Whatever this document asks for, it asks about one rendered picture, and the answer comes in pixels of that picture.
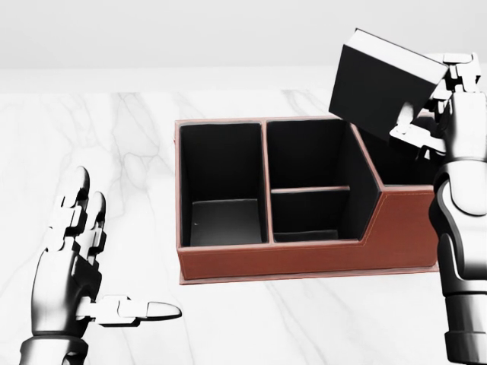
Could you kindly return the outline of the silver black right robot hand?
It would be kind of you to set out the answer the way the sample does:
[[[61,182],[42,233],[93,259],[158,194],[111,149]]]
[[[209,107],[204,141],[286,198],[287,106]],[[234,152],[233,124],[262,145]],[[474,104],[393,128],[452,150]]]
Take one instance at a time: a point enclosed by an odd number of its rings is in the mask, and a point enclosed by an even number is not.
[[[487,297],[487,95],[478,87],[475,53],[434,59],[448,71],[431,95],[434,132],[413,125],[404,105],[390,136],[444,156],[434,180],[429,216],[439,238],[438,265],[444,297]]]

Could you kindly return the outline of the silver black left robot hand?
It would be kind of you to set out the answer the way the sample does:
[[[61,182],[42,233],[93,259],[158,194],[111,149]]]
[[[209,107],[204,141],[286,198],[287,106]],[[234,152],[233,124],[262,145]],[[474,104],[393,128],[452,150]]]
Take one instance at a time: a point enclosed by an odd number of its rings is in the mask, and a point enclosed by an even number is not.
[[[105,247],[106,199],[90,193],[90,177],[78,167],[56,199],[37,265],[31,297],[34,335],[82,337],[89,322],[136,327],[142,321],[182,316],[172,304],[98,297],[102,274],[97,256]]]

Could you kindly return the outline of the black book with white pages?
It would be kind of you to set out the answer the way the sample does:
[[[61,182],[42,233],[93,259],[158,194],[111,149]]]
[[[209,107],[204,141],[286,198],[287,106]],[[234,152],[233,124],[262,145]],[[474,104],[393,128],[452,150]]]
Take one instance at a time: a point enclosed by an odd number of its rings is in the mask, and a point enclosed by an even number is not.
[[[447,66],[356,29],[343,45],[329,111],[388,141],[404,105],[415,118]]]

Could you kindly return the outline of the red-brown desk caddy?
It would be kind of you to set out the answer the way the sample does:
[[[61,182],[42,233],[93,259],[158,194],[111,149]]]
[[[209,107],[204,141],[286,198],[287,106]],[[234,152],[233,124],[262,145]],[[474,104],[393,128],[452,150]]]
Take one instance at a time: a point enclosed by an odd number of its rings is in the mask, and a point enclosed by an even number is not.
[[[437,167],[333,116],[180,120],[184,284],[436,270]]]

